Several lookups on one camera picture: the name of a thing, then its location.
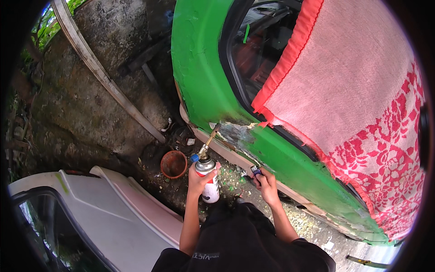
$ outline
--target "concrete wall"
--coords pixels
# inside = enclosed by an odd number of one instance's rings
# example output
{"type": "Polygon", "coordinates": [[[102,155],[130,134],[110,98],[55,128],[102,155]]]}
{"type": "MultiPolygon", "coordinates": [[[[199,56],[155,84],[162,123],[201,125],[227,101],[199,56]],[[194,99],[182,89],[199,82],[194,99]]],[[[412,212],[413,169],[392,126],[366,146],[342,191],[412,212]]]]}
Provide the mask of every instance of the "concrete wall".
{"type": "MultiPolygon", "coordinates": [[[[145,73],[140,70],[121,77],[117,68],[150,43],[150,24],[155,34],[169,28],[164,14],[173,11],[174,4],[157,0],[88,0],[74,12],[74,20],[103,67],[157,129],[167,125],[169,113],[145,73]],[[153,13],[154,22],[148,20],[148,2],[159,3],[160,9],[153,13]]],[[[160,52],[149,65],[162,88],[172,88],[170,52],[160,52]]],[[[31,109],[34,148],[27,172],[68,166],[89,170],[94,164],[120,166],[120,161],[137,164],[143,147],[154,137],[101,86],[61,31],[48,45],[43,70],[42,88],[31,109]]]]}

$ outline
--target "metal bar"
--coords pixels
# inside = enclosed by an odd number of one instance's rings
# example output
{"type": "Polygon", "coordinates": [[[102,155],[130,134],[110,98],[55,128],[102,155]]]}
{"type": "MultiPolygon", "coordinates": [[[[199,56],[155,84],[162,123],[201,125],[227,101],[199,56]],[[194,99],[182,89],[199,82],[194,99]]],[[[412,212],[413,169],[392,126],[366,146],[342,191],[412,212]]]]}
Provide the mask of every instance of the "metal bar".
{"type": "Polygon", "coordinates": [[[82,61],[91,70],[103,87],[111,94],[125,111],[131,115],[139,124],[151,133],[158,141],[165,143],[165,137],[148,121],[141,112],[128,100],[121,89],[110,78],[100,61],[90,49],[79,28],[74,22],[65,0],[53,0],[51,2],[56,19],[68,41],[80,56],[82,61]]]}
{"type": "Polygon", "coordinates": [[[383,263],[377,263],[377,262],[372,262],[372,261],[361,260],[361,259],[352,257],[350,255],[347,255],[346,259],[351,260],[353,262],[360,263],[362,265],[366,265],[366,266],[370,266],[370,267],[376,267],[376,268],[387,269],[387,268],[389,268],[391,266],[391,265],[386,265],[386,264],[383,264],[383,263]]]}

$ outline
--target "red floral pattern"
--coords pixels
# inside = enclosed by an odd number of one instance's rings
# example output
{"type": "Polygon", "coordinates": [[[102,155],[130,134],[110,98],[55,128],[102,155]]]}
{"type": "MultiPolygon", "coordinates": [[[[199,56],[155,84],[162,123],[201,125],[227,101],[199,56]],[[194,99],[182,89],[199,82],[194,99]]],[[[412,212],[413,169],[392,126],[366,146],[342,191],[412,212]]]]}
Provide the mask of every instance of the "red floral pattern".
{"type": "Polygon", "coordinates": [[[326,154],[332,174],[350,182],[390,240],[406,236],[422,197],[418,120],[424,101],[417,65],[381,118],[326,154]]]}

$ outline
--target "green paint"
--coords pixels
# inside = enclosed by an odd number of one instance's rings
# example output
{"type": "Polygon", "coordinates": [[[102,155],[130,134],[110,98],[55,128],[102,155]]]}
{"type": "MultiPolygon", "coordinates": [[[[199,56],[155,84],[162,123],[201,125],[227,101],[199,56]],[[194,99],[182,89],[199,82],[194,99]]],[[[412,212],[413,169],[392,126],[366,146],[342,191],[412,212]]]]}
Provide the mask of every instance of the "green paint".
{"type": "Polygon", "coordinates": [[[246,26],[246,32],[245,32],[245,38],[243,39],[243,43],[245,44],[246,43],[246,40],[247,40],[247,38],[248,38],[248,34],[249,34],[249,24],[246,26]]]}
{"type": "Polygon", "coordinates": [[[63,188],[64,191],[65,191],[65,194],[69,194],[70,191],[68,190],[68,188],[67,188],[65,182],[63,181],[62,177],[60,176],[60,174],[59,174],[59,173],[56,173],[56,174],[54,174],[54,175],[55,175],[56,178],[59,180],[60,185],[62,185],[62,188],[63,188]]]}
{"type": "MultiPolygon", "coordinates": [[[[175,6],[171,46],[174,78],[190,121],[207,133],[211,132],[208,122],[258,123],[237,101],[219,60],[219,37],[231,4],[232,0],[178,0],[175,6]]],[[[256,126],[250,133],[254,141],[239,141],[239,150],[254,156],[278,180],[328,214],[344,218],[348,224],[338,224],[350,228],[356,236],[370,243],[388,244],[383,230],[372,218],[357,213],[364,207],[322,163],[312,162],[269,127],[256,126]]]]}

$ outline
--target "pink towel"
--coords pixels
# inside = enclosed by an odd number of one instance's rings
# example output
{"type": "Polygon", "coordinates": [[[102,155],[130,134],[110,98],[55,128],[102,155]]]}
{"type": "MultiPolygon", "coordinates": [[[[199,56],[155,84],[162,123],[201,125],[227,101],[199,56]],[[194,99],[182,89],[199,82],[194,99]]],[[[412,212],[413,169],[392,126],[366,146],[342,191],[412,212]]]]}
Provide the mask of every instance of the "pink towel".
{"type": "Polygon", "coordinates": [[[380,0],[304,0],[252,106],[351,183],[394,240],[409,233],[421,200],[423,101],[412,49],[380,0]]]}

